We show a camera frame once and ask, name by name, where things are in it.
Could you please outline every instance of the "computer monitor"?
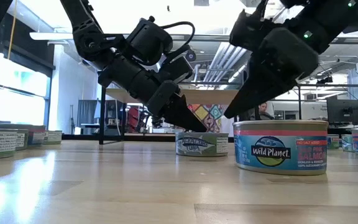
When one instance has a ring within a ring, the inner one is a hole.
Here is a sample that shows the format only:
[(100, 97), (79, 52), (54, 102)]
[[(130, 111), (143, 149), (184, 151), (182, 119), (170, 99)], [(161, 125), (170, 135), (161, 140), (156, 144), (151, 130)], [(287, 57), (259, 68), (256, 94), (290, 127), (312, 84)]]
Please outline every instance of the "computer monitor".
[(328, 122), (358, 124), (358, 100), (327, 99)]

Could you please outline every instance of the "ceiling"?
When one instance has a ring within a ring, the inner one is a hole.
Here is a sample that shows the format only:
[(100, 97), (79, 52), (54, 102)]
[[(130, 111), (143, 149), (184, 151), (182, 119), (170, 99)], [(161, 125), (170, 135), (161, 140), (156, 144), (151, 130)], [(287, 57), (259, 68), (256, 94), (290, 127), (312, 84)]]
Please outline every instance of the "ceiling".
[[(19, 0), (28, 7), (41, 20), (45, 21), (51, 28), (62, 28), (71, 32), (71, 24), (60, 3), (60, 0)], [(89, 0), (94, 7), (95, 18), (100, 23), (105, 33), (130, 33), (139, 21), (139, 18), (153, 15), (158, 25), (171, 24), (178, 21), (191, 21), (196, 27), (196, 34), (228, 34), (236, 21), (241, 9), (252, 12), (254, 7), (245, 7), (245, 2), (255, 4), (258, 0), (209, 0), (209, 6), (195, 6), (197, 0)], [(279, 0), (270, 0), (267, 8), (267, 16), (276, 15), (282, 8)], [(287, 18), (295, 16), (302, 7), (286, 9), (277, 17), (276, 22), (283, 22)], [(189, 34), (191, 29), (187, 26), (174, 27), (167, 30), (170, 34)], [(342, 36), (358, 36), (358, 32), (342, 34)], [(173, 48), (179, 48), (183, 42), (175, 42)], [(216, 57), (219, 48), (224, 45), (220, 42), (191, 42), (196, 52), (196, 64), (210, 65)], [(237, 63), (227, 72), (222, 81), (228, 80), (242, 67), (247, 54), (244, 54)], [(321, 57), (322, 62), (351, 60), (358, 57), (358, 45), (332, 45)], [(322, 67), (326, 70), (338, 63), (326, 63)], [(314, 74), (322, 72), (319, 67)]]

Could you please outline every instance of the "window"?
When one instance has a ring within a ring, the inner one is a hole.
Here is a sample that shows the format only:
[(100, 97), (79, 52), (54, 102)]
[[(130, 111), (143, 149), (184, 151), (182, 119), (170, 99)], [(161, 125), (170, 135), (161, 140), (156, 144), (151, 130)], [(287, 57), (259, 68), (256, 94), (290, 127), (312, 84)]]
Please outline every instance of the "window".
[(43, 125), (44, 110), (44, 98), (0, 88), (0, 121)]
[(0, 57), (0, 85), (46, 96), (48, 77)]

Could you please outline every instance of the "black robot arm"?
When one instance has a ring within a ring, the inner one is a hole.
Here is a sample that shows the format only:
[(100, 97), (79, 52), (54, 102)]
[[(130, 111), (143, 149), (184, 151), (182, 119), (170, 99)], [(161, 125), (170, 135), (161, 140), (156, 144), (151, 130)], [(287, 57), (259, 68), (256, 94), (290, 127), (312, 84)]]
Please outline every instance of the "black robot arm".
[[(103, 34), (92, 15), (88, 0), (61, 0), (73, 26), (73, 37), (78, 54), (99, 70), (98, 82), (107, 87), (116, 83), (131, 97), (145, 104), (148, 110), (165, 121), (199, 132), (205, 132), (202, 122), (187, 108), (186, 98), (180, 96), (178, 82), (189, 78), (193, 69), (184, 57), (190, 49), (188, 40), (171, 52), (173, 41), (164, 30), (173, 26), (189, 25), (179, 22), (159, 27), (154, 18), (141, 19), (134, 31), (125, 38), (121, 34)], [(160, 70), (146, 70), (142, 65), (156, 64), (166, 56)]]
[(275, 98), (307, 78), (341, 32), (358, 31), (358, 0), (281, 0), (304, 9), (283, 24), (264, 19), (267, 0), (251, 15), (242, 11), (230, 43), (252, 51), (249, 74), (224, 115), (228, 118)]

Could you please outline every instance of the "wild planet logo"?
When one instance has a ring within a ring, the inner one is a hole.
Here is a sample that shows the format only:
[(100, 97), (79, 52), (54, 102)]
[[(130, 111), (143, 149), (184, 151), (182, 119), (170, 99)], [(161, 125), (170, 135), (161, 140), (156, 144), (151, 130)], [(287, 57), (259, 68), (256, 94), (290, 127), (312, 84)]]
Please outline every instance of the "wild planet logo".
[(275, 167), (282, 164), (285, 159), (291, 159), (291, 148), (285, 147), (284, 143), (276, 137), (266, 136), (251, 146), (251, 155), (255, 156), (261, 164)]
[(209, 149), (212, 146), (216, 146), (213, 143), (205, 141), (203, 137), (194, 138), (194, 137), (183, 137), (178, 139), (177, 144), (180, 146), (180, 150), (184, 153), (192, 152), (192, 153), (200, 153)]

